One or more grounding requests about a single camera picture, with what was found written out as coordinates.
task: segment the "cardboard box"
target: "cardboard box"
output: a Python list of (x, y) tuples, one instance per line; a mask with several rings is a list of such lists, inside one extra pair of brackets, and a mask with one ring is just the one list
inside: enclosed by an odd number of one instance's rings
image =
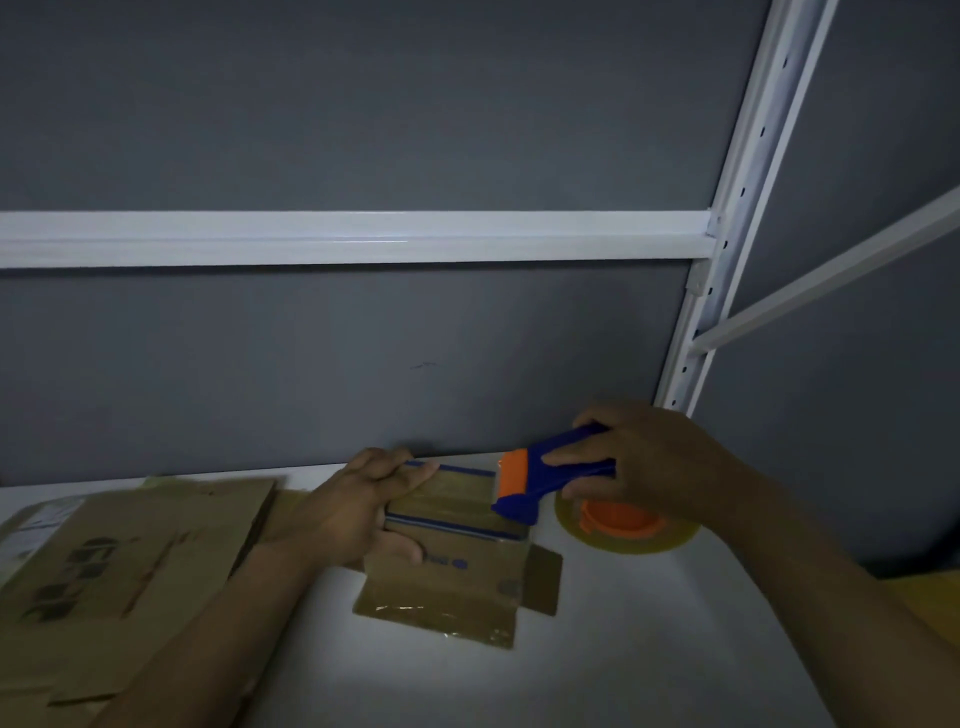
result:
[(277, 484), (167, 479), (32, 506), (0, 528), (8, 562), (36, 546), (0, 590), (0, 723), (29, 724), (40, 704), (48, 723), (92, 719), (224, 585)]
[(495, 514), (493, 488), (493, 473), (444, 467), (390, 503), (386, 527), (419, 542), (423, 564), (368, 555), (353, 612), (508, 648), (518, 607), (555, 615), (563, 558)]

